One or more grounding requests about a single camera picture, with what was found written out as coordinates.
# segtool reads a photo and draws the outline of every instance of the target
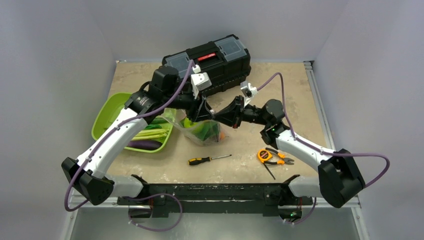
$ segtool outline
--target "beige table surface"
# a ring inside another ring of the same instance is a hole
[[[151,80],[160,63],[118,63],[110,88],[109,96],[119,93],[133,93]],[[303,63],[252,63],[248,82],[259,87],[275,72],[284,76],[287,111],[295,131],[325,146],[313,95]],[[226,107],[237,95],[239,87],[208,97],[215,111]],[[275,78],[258,95],[252,105],[263,106],[269,99],[281,100],[281,82]],[[229,135],[223,142],[213,146],[198,146],[174,128],[167,145],[158,153],[142,153],[124,149],[110,166],[108,173],[113,175],[142,176],[149,183],[273,183],[283,182],[300,174],[316,176],[316,172],[295,159],[294,165],[272,165],[273,180],[262,163],[257,159],[259,149],[266,147],[261,139],[262,126],[242,122],[238,129],[224,126]],[[188,166],[188,159],[195,157],[221,156],[198,166]]]

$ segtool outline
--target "white wall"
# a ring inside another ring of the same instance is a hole
[[[92,143],[112,52],[81,0],[0,0],[0,56],[0,238],[57,240],[61,163]]]
[[[86,0],[119,60],[164,56],[234,33],[257,61],[313,60],[348,0]]]
[[[423,239],[424,1],[350,0],[314,63],[336,145],[391,159],[360,194],[372,240]],[[357,159],[369,181],[382,159]]]

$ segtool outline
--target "tabletop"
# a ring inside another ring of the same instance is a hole
[[[160,63],[119,62],[116,66],[109,97],[113,94],[133,93],[151,80]],[[300,135],[319,145],[325,146],[320,118],[314,103],[303,63],[251,63],[247,81],[259,87],[275,72],[284,77],[287,114],[293,128]],[[217,112],[226,107],[235,96],[241,95],[239,87],[219,92],[207,98]],[[282,99],[281,81],[276,77],[252,100],[251,105],[263,106],[269,99]],[[149,183],[282,183],[293,175],[317,176],[308,165],[294,159],[294,165],[270,165],[274,180],[264,165],[257,159],[257,153],[266,147],[260,131],[263,126],[242,122],[238,129],[224,126],[227,137],[222,142],[210,145],[196,145],[174,128],[166,146],[157,153],[135,152],[124,149],[110,166],[112,175],[136,174]],[[189,166],[188,159],[214,157],[232,154],[197,166]]]

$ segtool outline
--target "green basket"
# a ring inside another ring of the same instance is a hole
[[[97,140],[102,136],[103,133],[112,125],[115,119],[118,117],[121,110],[124,108],[125,102],[130,98],[131,93],[119,92],[112,95],[103,105],[100,112],[98,113],[94,125],[91,129],[91,136],[94,140]],[[142,153],[156,153],[162,150],[165,147],[168,139],[170,138],[173,125],[170,123],[159,124],[163,129],[169,129],[168,134],[165,137],[157,138],[155,141],[161,142],[162,146],[155,150],[143,150],[133,147],[126,146],[125,149],[142,152]]]

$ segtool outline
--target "black toolbox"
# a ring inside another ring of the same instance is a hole
[[[182,79],[191,59],[209,75],[212,86],[201,91],[206,96],[239,86],[252,69],[249,51],[234,34],[165,56],[162,65],[176,68]]]

